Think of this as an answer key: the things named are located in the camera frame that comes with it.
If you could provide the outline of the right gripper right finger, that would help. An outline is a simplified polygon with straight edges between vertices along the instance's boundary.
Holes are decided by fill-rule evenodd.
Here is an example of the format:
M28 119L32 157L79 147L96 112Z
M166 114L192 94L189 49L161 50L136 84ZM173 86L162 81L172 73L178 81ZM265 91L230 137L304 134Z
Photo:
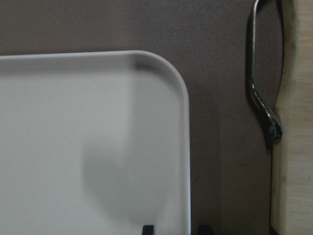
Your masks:
M199 225L198 235L214 235L214 231L209 225Z

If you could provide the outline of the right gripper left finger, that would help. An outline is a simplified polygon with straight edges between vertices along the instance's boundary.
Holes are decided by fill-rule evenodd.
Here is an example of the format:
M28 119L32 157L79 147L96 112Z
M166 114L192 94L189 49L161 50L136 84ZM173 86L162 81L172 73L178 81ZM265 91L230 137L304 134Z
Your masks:
M154 235L154 225L144 225L142 235Z

